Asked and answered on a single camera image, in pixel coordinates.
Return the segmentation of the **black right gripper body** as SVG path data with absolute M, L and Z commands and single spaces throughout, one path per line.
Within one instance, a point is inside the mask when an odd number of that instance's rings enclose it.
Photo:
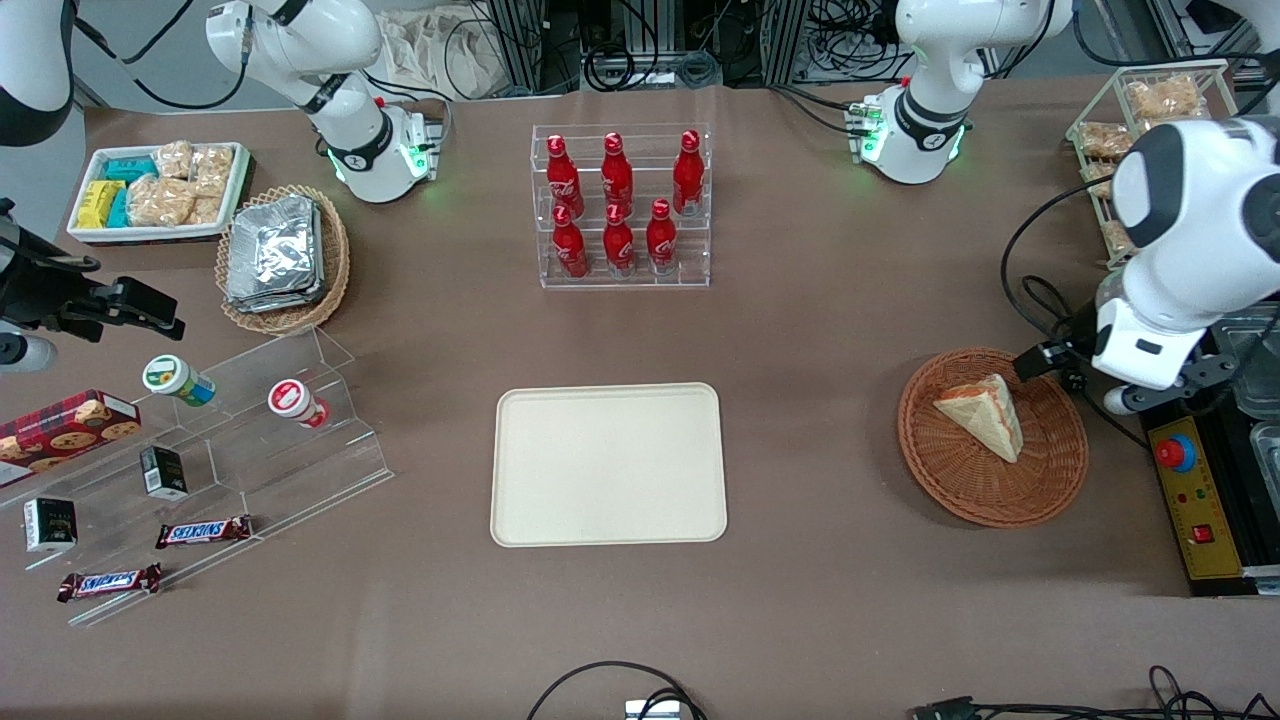
M 15 204 L 1 200 L 3 219 L 3 320 L 22 329 L 45 328 L 91 343 L 102 336 L 102 324 L 76 315 L 82 302 L 92 302 L 100 287 L 87 274 L 101 269 L 90 256 L 73 256 L 55 243 L 24 229 L 12 217 Z

